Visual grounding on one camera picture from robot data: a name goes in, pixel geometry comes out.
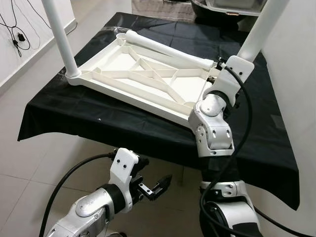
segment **white column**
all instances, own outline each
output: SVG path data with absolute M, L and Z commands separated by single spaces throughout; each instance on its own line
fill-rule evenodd
M 66 67 L 66 76 L 75 78 L 81 74 L 78 69 L 73 53 L 71 51 L 63 24 L 58 15 L 57 7 L 54 0 L 42 0 L 50 27 L 56 39 L 60 55 Z
M 237 55 L 238 57 L 253 62 L 263 48 L 264 43 L 277 23 L 277 20 L 282 15 L 288 2 L 289 0 L 268 0 L 247 39 L 243 43 Z

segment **cable connector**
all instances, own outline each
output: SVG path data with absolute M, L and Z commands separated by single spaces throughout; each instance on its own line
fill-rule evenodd
M 224 62 L 218 62 L 218 65 L 222 68 L 225 68 L 226 67 L 226 64 Z
M 16 41 L 15 39 L 12 41 L 14 46 L 17 47 L 18 46 L 18 41 Z
M 112 152 L 109 153 L 108 157 L 109 157 L 112 161 L 114 161 L 115 156 L 117 155 L 117 153 L 118 153 L 118 150 L 117 150 L 117 149 L 114 149 Z

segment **power adapter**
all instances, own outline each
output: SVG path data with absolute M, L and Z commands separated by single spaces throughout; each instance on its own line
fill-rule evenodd
M 25 41 L 25 37 L 21 33 L 18 33 L 18 38 L 20 41 Z

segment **black tablecloth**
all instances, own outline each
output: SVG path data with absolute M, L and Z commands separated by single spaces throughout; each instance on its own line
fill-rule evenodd
M 216 60 L 238 52 L 243 32 L 117 13 L 106 26 L 137 31 L 183 52 Z M 102 29 L 76 56 L 78 65 L 115 39 L 119 29 Z M 259 54 L 246 82 L 254 107 L 251 135 L 238 156 L 242 179 L 263 188 L 291 208 L 299 205 L 299 172 L 269 78 Z M 26 106 L 18 140 L 47 132 L 78 135 L 177 164 L 198 168 L 195 138 L 187 128 L 83 86 L 57 74 Z M 244 132 L 245 98 L 227 119 L 237 144 Z

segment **white plastic tray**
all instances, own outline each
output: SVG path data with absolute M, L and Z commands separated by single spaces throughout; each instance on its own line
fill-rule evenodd
M 207 78 L 217 74 L 120 39 L 79 69 L 79 77 L 68 79 L 71 85 L 87 86 L 186 127 L 193 105 L 211 86 Z

